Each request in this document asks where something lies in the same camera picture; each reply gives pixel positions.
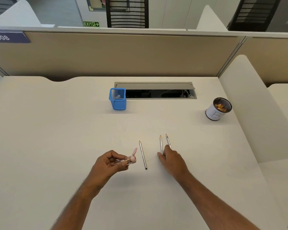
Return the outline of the person's left hand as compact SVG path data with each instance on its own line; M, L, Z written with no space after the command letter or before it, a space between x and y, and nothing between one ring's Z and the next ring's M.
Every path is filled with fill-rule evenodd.
M125 158L127 158L127 156L118 154L113 150L98 157L85 182L90 191L98 193L110 178L118 173L115 172L114 162Z

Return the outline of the person's right hand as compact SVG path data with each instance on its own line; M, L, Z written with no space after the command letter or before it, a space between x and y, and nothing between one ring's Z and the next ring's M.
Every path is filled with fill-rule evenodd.
M182 156L166 145L163 151L163 156L165 157L165 165L162 165L164 169L178 182L184 181L190 172L188 167L182 158Z

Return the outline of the pink pencil sharpener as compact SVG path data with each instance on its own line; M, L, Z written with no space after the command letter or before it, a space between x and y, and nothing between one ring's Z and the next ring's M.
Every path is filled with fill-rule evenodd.
M135 157L135 154L136 154L137 150L138 150L138 148L135 148L134 151L133 151L133 153L132 153L132 155L129 156L129 157L127 157L127 158L125 158L125 159L123 159L123 160L117 160L117 161L115 161L115 162L114 162L114 165L119 164L119 163L121 163L121 162L127 162L127 165L136 163L136 162L137 162L137 159L136 159L136 157Z

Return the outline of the person's left forearm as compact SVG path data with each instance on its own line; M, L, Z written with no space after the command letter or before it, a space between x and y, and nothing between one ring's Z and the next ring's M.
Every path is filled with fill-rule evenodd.
M50 230L82 230L91 202L104 185L83 182Z

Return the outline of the person's right forearm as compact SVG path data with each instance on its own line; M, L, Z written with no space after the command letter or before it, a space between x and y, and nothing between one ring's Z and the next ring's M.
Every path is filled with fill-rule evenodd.
M260 230L246 217L229 206L191 173L175 177L210 230Z

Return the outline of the blue mesh pen holder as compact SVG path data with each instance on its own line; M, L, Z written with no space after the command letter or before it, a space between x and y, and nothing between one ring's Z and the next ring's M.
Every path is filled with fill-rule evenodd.
M112 108L117 111L126 110L126 89L125 88L111 88L109 91L109 101Z

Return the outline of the black mesh cup white label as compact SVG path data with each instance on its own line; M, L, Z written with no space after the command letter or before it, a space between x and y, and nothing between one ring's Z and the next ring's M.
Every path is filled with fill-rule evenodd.
M227 108L227 112L221 112L216 107L215 104L223 104L225 108ZM212 104L205 110L205 115L208 119L212 121L218 121L224 116L226 113L229 113L232 110L232 104L229 100L223 97L217 97L213 100Z

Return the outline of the white side divider panel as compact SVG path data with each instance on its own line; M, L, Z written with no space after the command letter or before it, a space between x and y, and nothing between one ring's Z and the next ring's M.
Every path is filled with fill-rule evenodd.
M245 55L219 81L258 163L288 159L288 119Z
M206 5L203 9L196 31L228 32L226 26L209 5Z
M16 4L0 15L2 27L54 27L55 24L41 24L26 0L19 0Z

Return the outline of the beige desk partition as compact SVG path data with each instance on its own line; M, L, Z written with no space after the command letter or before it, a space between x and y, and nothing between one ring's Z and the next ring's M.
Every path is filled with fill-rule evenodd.
M264 36L245 36L217 77L221 77L239 55L247 57L266 85L288 83L288 33L267 32Z
M0 76L217 77L245 36L231 32L2 27L31 43L0 43Z

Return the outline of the blue number label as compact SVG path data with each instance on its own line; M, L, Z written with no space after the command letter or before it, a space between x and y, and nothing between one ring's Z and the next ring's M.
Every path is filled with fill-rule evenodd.
M0 43L31 43L22 31L0 31Z

